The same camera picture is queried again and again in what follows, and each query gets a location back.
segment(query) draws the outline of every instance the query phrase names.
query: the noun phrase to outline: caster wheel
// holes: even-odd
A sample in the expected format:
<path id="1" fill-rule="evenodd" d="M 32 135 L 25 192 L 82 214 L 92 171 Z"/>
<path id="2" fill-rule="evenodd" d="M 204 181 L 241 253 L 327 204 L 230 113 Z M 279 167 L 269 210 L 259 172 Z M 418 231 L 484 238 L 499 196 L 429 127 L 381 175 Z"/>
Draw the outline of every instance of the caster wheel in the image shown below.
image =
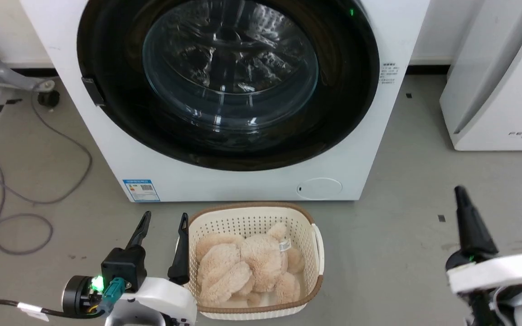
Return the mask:
<path id="1" fill-rule="evenodd" d="M 56 107 L 60 103 L 60 93 L 58 91 L 50 91 L 49 93 L 38 94 L 39 105 L 49 107 L 50 109 Z"/>

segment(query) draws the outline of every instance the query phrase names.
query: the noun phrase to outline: white wall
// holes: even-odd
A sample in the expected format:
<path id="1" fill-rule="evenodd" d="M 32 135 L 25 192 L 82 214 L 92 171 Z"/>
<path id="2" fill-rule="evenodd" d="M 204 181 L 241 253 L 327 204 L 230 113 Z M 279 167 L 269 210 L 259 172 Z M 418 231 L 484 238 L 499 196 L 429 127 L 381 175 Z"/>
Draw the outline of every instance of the white wall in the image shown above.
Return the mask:
<path id="1" fill-rule="evenodd" d="M 450 64 L 481 1 L 431 0 L 411 63 Z M 0 58 L 13 67 L 52 66 L 19 0 L 0 0 Z"/>

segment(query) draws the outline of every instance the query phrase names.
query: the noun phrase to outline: washing machine door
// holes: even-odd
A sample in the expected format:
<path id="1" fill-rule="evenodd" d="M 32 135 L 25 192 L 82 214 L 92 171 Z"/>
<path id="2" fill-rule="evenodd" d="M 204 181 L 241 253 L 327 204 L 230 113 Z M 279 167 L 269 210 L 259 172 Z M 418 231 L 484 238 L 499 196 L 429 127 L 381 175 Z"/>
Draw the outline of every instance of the washing machine door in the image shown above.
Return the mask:
<path id="1" fill-rule="evenodd" d="M 83 82 L 122 130 L 201 167 L 319 155 L 360 123 L 379 58 L 351 0 L 90 0 Z"/>

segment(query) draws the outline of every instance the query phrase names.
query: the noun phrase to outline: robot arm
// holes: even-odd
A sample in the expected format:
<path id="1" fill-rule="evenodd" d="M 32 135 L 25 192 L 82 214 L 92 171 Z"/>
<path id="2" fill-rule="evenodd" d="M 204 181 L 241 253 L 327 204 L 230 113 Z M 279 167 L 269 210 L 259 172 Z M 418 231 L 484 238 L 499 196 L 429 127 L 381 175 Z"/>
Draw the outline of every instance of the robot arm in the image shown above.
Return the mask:
<path id="1" fill-rule="evenodd" d="M 106 312 L 106 326 L 190 326 L 197 318 L 197 302 L 182 285 L 189 278 L 188 215 L 183 214 L 179 243 L 168 277 L 147 277 L 142 240 L 151 213 L 141 218 L 125 249 L 114 248 L 101 264 L 101 276 L 74 276 L 67 283 L 62 307 L 72 314 Z"/>
<path id="2" fill-rule="evenodd" d="M 472 310 L 468 326 L 522 326 L 522 254 L 498 249 L 462 186 L 455 188 L 460 250 L 446 263 L 452 293 Z"/>

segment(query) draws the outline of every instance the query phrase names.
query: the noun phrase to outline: green light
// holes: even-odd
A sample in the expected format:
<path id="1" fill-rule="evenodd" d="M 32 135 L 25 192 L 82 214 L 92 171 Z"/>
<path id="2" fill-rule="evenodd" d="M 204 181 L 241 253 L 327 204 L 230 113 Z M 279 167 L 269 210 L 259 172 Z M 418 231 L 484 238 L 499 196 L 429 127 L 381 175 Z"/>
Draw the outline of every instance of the green light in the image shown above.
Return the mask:
<path id="1" fill-rule="evenodd" d="M 96 276 L 92 279 L 92 289 L 102 293 L 104 291 L 104 278 L 102 276 Z"/>

